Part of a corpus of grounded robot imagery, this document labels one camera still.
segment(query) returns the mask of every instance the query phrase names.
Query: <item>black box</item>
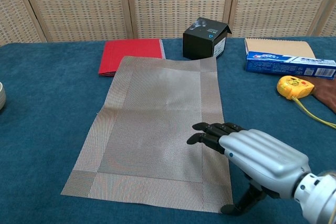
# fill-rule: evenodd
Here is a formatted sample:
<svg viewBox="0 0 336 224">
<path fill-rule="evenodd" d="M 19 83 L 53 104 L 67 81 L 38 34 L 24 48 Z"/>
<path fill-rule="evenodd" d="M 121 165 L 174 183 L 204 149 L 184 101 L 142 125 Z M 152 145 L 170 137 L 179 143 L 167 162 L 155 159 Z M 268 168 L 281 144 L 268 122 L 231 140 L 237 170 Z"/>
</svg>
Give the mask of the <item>black box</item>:
<svg viewBox="0 0 336 224">
<path fill-rule="evenodd" d="M 183 57 L 198 60 L 217 57 L 224 51 L 228 24 L 207 18 L 198 18 L 183 33 Z"/>
</svg>

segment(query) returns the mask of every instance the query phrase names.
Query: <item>tape measure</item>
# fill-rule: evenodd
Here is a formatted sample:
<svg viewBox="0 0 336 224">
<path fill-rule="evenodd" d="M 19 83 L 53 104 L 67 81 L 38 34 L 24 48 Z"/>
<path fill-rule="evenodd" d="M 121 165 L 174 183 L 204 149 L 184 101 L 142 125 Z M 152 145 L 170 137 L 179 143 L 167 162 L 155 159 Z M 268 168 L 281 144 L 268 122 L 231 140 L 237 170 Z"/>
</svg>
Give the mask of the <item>tape measure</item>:
<svg viewBox="0 0 336 224">
<path fill-rule="evenodd" d="M 314 85 L 312 83 L 294 76 L 284 76 L 280 78 L 277 84 L 278 92 L 288 100 L 292 100 L 292 97 L 297 99 L 306 97 L 313 89 Z"/>
<path fill-rule="evenodd" d="M 327 122 L 310 113 L 305 106 L 299 101 L 300 98 L 306 97 L 314 90 L 314 85 L 306 80 L 301 80 L 294 76 L 281 77 L 277 84 L 278 92 L 288 100 L 293 100 L 299 105 L 310 117 L 336 129 L 336 124 Z"/>
</svg>

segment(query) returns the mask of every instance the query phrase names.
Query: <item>table surface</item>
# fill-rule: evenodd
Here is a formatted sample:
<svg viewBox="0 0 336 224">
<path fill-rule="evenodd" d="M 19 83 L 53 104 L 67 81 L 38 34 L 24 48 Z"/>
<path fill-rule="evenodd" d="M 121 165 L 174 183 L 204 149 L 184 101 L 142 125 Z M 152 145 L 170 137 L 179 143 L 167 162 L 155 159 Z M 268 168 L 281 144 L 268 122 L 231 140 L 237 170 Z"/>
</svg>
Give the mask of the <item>table surface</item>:
<svg viewBox="0 0 336 224">
<path fill-rule="evenodd" d="M 317 58 L 336 59 L 336 37 L 296 37 Z M 163 40 L 167 59 L 182 57 L 182 40 Z M 112 78 L 98 76 L 104 41 L 8 44 L 0 48 L 1 223 L 307 223 L 293 200 L 267 197 L 240 217 L 61 195 Z M 315 174 L 336 169 L 336 132 L 276 91 L 277 75 L 244 70 L 241 38 L 228 38 L 217 59 L 224 119 L 265 131 L 308 155 Z M 313 96 L 315 115 L 336 121 Z M 230 164 L 234 200 L 248 188 Z"/>
</svg>

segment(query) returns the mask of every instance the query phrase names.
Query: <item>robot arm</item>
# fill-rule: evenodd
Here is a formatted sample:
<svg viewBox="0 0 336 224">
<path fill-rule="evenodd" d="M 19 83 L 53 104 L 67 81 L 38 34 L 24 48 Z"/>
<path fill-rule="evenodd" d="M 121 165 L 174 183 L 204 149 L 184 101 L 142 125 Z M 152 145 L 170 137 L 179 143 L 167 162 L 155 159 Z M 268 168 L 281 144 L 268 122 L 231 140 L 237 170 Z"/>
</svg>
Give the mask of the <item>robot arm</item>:
<svg viewBox="0 0 336 224">
<path fill-rule="evenodd" d="M 188 144 L 201 142 L 224 154 L 249 179 L 249 189 L 242 199 L 223 206 L 222 213 L 241 215 L 269 195 L 294 198 L 310 223 L 334 219 L 336 180 L 331 175 L 317 177 L 310 173 L 305 154 L 265 132 L 244 130 L 232 123 L 198 123 L 193 129 L 204 133 L 191 136 Z"/>
</svg>

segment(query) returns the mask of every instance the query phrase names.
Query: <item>wicker panel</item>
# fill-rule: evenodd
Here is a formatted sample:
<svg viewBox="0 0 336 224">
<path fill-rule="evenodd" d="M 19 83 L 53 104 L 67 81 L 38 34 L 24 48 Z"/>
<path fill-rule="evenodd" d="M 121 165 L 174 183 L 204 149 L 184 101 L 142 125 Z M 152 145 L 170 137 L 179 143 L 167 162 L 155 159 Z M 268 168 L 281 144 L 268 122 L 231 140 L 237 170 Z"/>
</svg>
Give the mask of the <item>wicker panel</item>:
<svg viewBox="0 0 336 224">
<path fill-rule="evenodd" d="M 127 38 L 122 0 L 33 0 L 51 41 Z"/>
<path fill-rule="evenodd" d="M 325 23 L 321 36 L 336 36 L 336 5 Z"/>
<path fill-rule="evenodd" d="M 225 5 L 225 0 L 132 1 L 133 30 L 135 34 L 138 32 L 139 38 L 182 37 L 199 16 L 222 21 Z"/>
<path fill-rule="evenodd" d="M 322 0 L 238 0 L 233 37 L 305 36 Z"/>
<path fill-rule="evenodd" d="M 0 46 L 42 41 L 24 1 L 28 0 L 0 0 Z"/>
</svg>

